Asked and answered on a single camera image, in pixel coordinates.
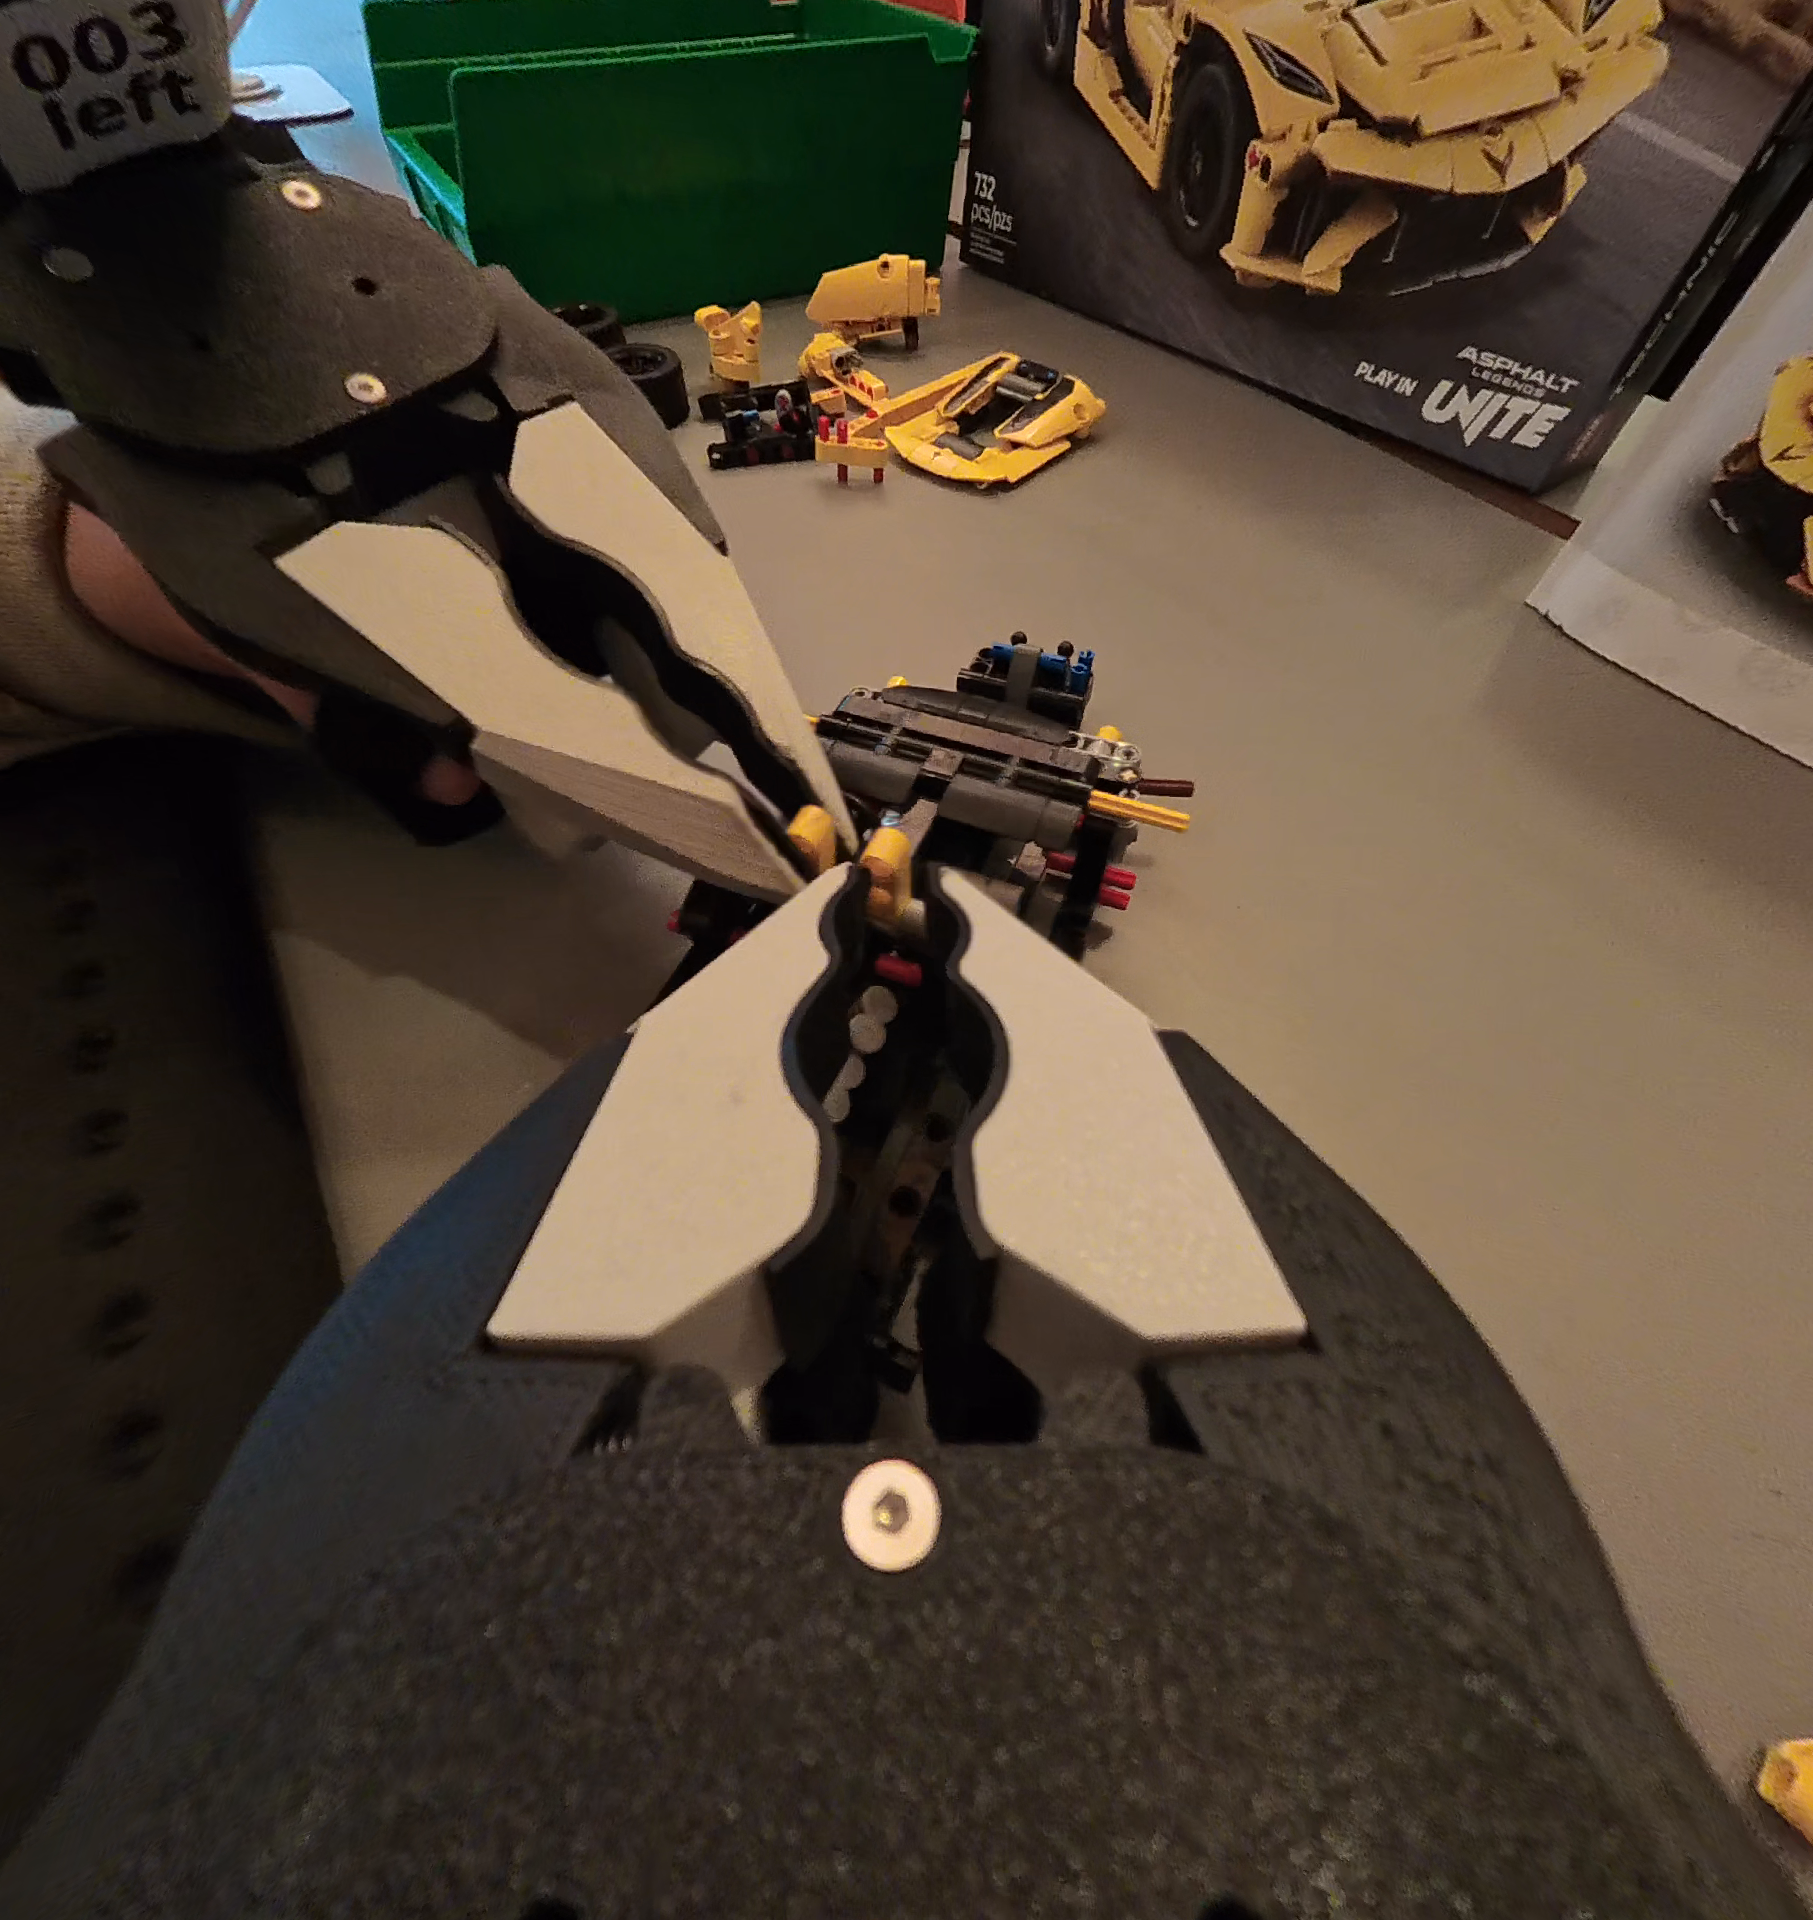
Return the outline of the dark toy set box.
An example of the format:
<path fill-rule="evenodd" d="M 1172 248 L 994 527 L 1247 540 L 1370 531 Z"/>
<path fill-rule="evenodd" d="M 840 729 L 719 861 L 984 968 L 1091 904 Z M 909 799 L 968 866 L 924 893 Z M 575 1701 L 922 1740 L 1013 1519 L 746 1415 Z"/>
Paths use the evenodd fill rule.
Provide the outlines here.
<path fill-rule="evenodd" d="M 982 4 L 964 260 L 1528 493 L 1813 158 L 1813 4 Z"/>

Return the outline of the green plastic bin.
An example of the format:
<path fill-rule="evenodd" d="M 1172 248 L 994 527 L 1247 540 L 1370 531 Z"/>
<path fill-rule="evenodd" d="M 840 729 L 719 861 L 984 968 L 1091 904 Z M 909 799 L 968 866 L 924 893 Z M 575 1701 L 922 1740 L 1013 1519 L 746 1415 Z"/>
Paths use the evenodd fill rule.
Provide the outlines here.
<path fill-rule="evenodd" d="M 541 305 L 628 324 L 943 268 L 973 29 L 875 3 L 364 7 L 418 216 Z"/>

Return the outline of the yellow toy hood section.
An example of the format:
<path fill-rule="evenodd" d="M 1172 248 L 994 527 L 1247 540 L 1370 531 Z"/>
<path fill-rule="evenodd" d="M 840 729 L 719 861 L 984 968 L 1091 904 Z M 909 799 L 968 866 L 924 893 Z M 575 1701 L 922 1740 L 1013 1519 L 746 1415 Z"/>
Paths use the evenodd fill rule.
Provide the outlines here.
<path fill-rule="evenodd" d="M 884 253 L 824 274 L 804 314 L 848 346 L 898 339 L 918 352 L 922 324 L 943 316 L 943 278 L 922 258 Z"/>

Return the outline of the instruction booklet yellow car cover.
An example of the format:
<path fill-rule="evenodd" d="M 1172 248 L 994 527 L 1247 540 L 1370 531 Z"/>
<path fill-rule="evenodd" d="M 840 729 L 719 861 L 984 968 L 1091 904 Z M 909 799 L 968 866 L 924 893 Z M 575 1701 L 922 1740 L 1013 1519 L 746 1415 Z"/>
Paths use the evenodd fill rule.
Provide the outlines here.
<path fill-rule="evenodd" d="M 1813 770 L 1813 200 L 1530 606 Z"/>

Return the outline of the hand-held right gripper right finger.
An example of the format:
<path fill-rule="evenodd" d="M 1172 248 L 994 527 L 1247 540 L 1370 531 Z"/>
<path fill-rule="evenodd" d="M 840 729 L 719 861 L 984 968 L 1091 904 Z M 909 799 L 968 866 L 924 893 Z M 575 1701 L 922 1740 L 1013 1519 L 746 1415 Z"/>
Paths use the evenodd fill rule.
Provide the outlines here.
<path fill-rule="evenodd" d="M 1023 1444 L 1067 1387 L 1310 1335 L 1167 1038 L 953 868 L 940 939 L 946 1150 L 920 1279 L 940 1444 Z"/>

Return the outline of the person's left forearm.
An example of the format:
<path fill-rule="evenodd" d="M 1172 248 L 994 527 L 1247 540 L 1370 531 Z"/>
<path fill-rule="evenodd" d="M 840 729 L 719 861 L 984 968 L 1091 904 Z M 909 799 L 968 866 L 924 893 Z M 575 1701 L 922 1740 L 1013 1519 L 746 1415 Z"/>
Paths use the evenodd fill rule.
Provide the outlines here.
<path fill-rule="evenodd" d="M 73 501 L 44 462 L 71 426 L 0 380 L 0 770 L 126 732 L 292 739 L 297 726 L 254 687 L 191 677 L 78 604 L 63 562 Z"/>

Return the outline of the grey desk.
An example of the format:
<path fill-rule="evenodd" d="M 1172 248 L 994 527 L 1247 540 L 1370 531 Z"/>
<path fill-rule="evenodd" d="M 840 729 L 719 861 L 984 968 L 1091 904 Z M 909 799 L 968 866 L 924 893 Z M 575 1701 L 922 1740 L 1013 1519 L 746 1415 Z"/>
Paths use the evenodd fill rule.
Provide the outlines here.
<path fill-rule="evenodd" d="M 1089 378 L 1007 495 L 684 458 L 806 710 L 1089 643 L 1199 785 L 1095 971 L 1207 1045 L 1470 1313 L 1745 1806 L 1813 1737 L 1813 773 L 1530 611 L 1562 521 L 946 266 L 930 372 Z"/>

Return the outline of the black toy car chassis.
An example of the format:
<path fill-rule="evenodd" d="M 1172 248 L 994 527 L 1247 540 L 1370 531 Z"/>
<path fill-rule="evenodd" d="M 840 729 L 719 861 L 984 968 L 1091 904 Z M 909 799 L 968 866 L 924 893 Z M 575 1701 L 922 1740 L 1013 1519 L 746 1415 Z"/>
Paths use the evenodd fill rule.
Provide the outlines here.
<path fill-rule="evenodd" d="M 796 828 L 814 884 L 773 916 L 693 890 L 698 1016 L 727 1064 L 727 1133 L 702 1171 L 734 1178 L 708 1288 L 675 1319 L 680 1359 L 726 1370 L 779 1446 L 869 1440 L 922 1397 L 946 1441 L 1037 1432 L 1046 1379 L 1153 1343 L 1119 1203 L 1192 1152 L 1146 1068 L 1153 1028 L 1085 980 L 1099 908 L 1134 893 L 1155 808 L 1139 755 L 1085 729 L 1093 657 L 1026 637 L 980 650 L 954 689 L 861 687 L 824 714 L 830 770 L 861 832 Z M 1133 1125 L 1128 1171 L 1075 1160 L 1063 1122 Z"/>

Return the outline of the person's left hand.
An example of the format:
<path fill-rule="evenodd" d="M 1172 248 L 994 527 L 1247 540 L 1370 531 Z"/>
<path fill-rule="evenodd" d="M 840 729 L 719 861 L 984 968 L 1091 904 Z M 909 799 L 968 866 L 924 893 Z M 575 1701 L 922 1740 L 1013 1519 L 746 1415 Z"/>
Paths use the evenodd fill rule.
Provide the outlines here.
<path fill-rule="evenodd" d="M 254 687 L 303 729 L 319 759 L 384 806 L 418 840 L 450 844 L 501 814 L 487 782 L 435 751 L 404 714 L 331 687 L 314 691 L 227 657 L 195 629 L 126 544 L 84 505 L 63 521 L 63 562 L 78 604 L 130 648 L 198 680 Z"/>

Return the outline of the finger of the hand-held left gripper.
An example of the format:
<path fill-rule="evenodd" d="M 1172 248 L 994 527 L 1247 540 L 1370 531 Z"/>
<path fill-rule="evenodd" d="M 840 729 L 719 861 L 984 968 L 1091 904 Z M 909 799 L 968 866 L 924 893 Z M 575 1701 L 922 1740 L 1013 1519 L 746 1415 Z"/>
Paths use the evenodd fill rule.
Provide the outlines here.
<path fill-rule="evenodd" d="M 854 828 L 739 573 L 580 403 L 518 424 L 505 493 L 611 580 L 611 682 L 560 746 L 498 746 L 597 828 L 681 868 L 837 868 Z"/>
<path fill-rule="evenodd" d="M 684 759 L 619 687 L 549 657 L 499 571 L 437 527 L 338 523 L 275 569 L 451 705 L 492 773 L 513 773 L 713 884 L 766 901 L 804 881 L 730 775 Z"/>

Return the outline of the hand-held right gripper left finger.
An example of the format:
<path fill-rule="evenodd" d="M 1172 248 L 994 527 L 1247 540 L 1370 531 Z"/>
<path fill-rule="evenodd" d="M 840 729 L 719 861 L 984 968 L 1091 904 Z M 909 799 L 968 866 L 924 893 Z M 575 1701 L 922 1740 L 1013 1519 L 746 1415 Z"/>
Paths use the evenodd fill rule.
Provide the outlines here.
<path fill-rule="evenodd" d="M 487 1339 L 715 1372 L 743 1423 L 798 1343 L 770 1277 L 837 1192 L 869 877 L 832 868 L 640 1017 Z"/>

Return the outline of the black toy subassembly red pins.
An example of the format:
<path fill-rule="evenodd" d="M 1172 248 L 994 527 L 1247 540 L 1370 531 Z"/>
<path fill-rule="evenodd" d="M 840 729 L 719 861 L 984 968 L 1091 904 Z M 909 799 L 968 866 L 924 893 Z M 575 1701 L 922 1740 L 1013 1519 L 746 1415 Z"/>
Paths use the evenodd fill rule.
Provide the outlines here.
<path fill-rule="evenodd" d="M 824 409 L 804 387 L 752 387 L 711 393 L 699 415 L 719 431 L 706 448 L 715 472 L 809 464 L 816 458 Z"/>

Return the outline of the yellow toy car side panel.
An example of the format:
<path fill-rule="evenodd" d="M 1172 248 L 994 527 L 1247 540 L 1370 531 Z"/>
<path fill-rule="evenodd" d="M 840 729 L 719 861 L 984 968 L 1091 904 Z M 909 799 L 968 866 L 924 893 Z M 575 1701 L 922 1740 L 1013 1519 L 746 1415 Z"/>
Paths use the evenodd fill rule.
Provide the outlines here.
<path fill-rule="evenodd" d="M 1105 413 L 1086 380 L 1000 352 L 894 398 L 873 423 L 909 469 L 993 492 L 1065 458 Z"/>

